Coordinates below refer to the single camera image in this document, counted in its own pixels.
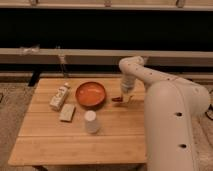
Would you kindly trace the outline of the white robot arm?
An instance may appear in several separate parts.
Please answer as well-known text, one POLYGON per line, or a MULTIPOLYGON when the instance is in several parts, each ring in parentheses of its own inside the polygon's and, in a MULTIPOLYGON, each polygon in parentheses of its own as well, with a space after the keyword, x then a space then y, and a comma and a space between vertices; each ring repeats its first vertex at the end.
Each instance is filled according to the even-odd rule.
POLYGON ((199 171, 191 117, 211 104, 206 87, 145 66, 140 56, 119 61, 121 92, 134 89, 137 80, 147 87, 144 127, 147 171, 199 171))

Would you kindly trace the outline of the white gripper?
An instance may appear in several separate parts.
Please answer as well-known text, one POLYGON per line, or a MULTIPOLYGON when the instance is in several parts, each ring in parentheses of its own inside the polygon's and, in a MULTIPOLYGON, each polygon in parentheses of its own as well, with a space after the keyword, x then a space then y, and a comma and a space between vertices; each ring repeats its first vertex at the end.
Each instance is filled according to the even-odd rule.
POLYGON ((134 89, 135 80, 136 78, 134 76, 130 76, 130 75, 122 76, 120 87, 121 87, 121 91, 124 93, 122 96, 124 103, 128 103, 133 97, 132 94, 128 94, 128 93, 130 93, 134 89))

